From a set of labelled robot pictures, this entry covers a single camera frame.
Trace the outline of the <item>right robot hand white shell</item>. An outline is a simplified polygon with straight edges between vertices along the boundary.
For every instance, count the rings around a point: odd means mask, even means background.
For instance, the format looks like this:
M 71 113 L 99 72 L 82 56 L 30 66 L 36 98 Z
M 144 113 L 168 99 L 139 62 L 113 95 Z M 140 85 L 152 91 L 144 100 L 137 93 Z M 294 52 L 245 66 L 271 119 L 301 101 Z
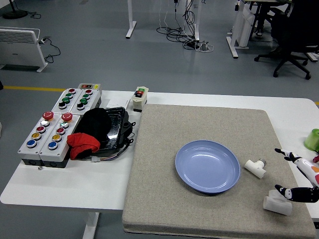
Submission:
M 319 167 L 293 152 L 275 148 L 277 153 L 283 154 L 287 161 L 296 165 L 298 170 L 311 182 L 313 187 L 284 188 L 275 185 L 278 192 L 293 202 L 315 203 L 319 200 Z

